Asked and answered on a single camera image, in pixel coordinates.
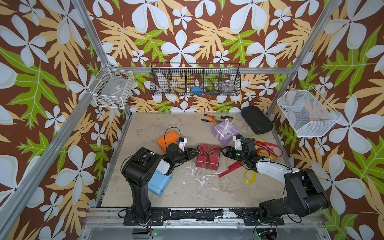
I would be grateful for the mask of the yellow ribbon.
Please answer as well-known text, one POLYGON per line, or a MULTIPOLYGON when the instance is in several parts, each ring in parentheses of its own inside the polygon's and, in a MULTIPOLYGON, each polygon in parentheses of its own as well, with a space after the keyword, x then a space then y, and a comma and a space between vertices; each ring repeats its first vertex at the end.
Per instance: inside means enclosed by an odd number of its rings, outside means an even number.
MULTIPOLYGON (((260 139, 258 140, 259 142, 261 142, 261 143, 265 142, 265 138, 263 135, 253 135, 252 139, 255 139, 255 137, 260 137, 260 139)), ((270 150, 266 147, 256 146, 256 150, 259 150, 259 149, 261 149, 260 155, 262 157, 267 158, 267 159, 272 160, 272 161, 275 161, 275 157, 272 154, 272 150, 270 150)), ((251 170, 246 170, 245 174, 244 174, 245 183, 250 185, 251 183, 253 183, 255 181, 256 176, 257 176, 257 173, 255 173, 251 170)))

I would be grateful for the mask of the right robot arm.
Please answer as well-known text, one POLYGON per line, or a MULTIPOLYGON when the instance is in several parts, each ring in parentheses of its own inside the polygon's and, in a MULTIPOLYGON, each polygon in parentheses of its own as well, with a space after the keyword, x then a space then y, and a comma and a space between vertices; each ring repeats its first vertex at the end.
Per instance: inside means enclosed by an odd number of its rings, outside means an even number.
POLYGON ((235 146, 221 149, 224 157, 235 161, 221 177, 244 167, 284 184, 281 198, 259 204, 255 217, 260 223, 270 223, 283 215, 302 218, 330 207, 330 198, 312 169, 297 169, 273 161, 281 151, 279 146, 241 135, 235 136, 234 142, 235 146))

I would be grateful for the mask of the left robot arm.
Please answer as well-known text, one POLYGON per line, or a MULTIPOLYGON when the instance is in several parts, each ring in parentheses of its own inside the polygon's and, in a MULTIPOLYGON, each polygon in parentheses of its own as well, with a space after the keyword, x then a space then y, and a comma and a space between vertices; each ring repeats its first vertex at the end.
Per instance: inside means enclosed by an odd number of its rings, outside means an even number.
POLYGON ((144 225, 150 221, 152 204, 148 184, 162 162, 165 162, 165 174, 168 176, 175 167, 194 159, 197 155, 197 149, 182 150, 179 145, 170 144, 162 156, 142 147, 126 159, 121 167, 121 174, 131 187, 132 215, 136 223, 144 225))

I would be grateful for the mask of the orange gift box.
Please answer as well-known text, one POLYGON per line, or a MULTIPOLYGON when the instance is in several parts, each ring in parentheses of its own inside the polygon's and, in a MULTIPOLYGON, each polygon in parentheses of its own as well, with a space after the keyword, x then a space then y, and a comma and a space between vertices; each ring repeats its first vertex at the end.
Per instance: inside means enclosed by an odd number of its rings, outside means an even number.
POLYGON ((179 138, 179 134, 177 134, 175 131, 170 131, 166 133, 165 136, 162 136, 159 140, 157 140, 157 144, 159 145, 160 149, 165 153, 166 148, 170 144, 176 144, 179 138))

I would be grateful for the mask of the blue gift box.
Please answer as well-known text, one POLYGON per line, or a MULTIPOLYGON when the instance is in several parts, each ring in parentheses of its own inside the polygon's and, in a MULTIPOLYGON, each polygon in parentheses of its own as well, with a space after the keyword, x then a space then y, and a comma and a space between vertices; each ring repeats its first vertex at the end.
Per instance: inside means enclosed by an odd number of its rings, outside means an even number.
POLYGON ((172 178, 173 178, 173 174, 170 174, 169 176, 167 176, 167 175, 161 174, 158 171, 155 171, 154 175, 152 176, 148 184, 149 191, 161 197, 165 189, 171 182, 172 178))

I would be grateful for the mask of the red ribbon bow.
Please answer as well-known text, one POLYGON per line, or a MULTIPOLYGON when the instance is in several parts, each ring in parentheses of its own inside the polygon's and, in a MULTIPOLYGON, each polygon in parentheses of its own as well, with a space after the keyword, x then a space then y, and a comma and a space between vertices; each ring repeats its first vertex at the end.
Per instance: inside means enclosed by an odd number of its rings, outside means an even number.
POLYGON ((245 168, 248 171, 258 172, 256 163, 264 159, 275 161, 283 155, 282 149, 276 144, 256 141, 254 139, 240 140, 240 148, 226 146, 221 149, 224 157, 234 160, 235 163, 230 165, 228 169, 219 174, 219 178, 239 169, 245 168))

